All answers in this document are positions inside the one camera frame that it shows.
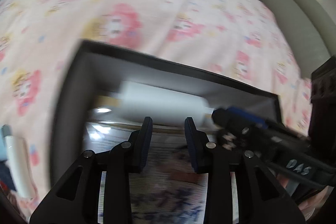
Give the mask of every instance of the white cylinder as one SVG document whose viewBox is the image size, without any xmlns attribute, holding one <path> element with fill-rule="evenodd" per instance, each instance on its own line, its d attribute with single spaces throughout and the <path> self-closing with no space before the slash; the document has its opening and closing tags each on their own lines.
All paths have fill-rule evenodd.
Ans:
<svg viewBox="0 0 336 224">
<path fill-rule="evenodd" d="M 155 124 L 183 126 L 192 117 L 201 126 L 208 112 L 208 102 L 202 97 L 130 81 L 121 83 L 119 95 L 117 115 L 136 122 L 149 116 Z"/>
<path fill-rule="evenodd" d="M 28 154 L 23 138 L 6 136 L 7 158 L 10 173 L 19 196 L 34 198 L 35 191 L 32 185 Z"/>
</svg>

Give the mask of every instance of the pink bedsheet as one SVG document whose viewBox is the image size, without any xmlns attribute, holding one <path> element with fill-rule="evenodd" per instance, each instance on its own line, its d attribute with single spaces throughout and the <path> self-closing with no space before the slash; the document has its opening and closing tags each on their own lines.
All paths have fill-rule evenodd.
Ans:
<svg viewBox="0 0 336 224">
<path fill-rule="evenodd" d="M 37 197 L 19 200 L 28 216 L 50 187 L 53 111 L 83 37 L 276 93 L 286 125 L 307 134 L 310 81 L 259 0 L 1 0 L 0 20 L 0 123 L 29 145 Z"/>
</svg>

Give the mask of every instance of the bed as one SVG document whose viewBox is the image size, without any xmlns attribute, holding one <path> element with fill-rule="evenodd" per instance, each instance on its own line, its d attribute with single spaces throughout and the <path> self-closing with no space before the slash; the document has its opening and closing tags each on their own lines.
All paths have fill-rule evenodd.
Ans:
<svg viewBox="0 0 336 224">
<path fill-rule="evenodd" d="M 322 49 L 301 77 L 300 48 L 293 46 L 290 31 L 282 32 L 286 27 L 280 30 L 272 0 L 262 1 L 266 5 L 260 0 L 1 0 L 0 123 L 29 147 L 36 198 L 17 197 L 26 218 L 50 189 L 54 107 L 82 38 L 278 94 L 284 124 L 307 135 L 309 75 L 334 52 Z"/>
</svg>

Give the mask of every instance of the paper roll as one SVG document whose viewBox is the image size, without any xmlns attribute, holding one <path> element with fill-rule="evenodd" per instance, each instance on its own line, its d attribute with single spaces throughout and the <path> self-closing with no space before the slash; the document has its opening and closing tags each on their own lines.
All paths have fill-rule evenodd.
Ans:
<svg viewBox="0 0 336 224">
<path fill-rule="evenodd" d="M 192 117 L 201 126 L 209 111 L 202 97 L 130 81 L 121 83 L 119 99 L 117 115 L 136 122 L 150 116 L 155 124 L 183 126 Z"/>
<path fill-rule="evenodd" d="M 10 173 L 19 196 L 34 198 L 35 191 L 32 185 L 28 154 L 23 138 L 6 136 L 7 158 Z"/>
</svg>

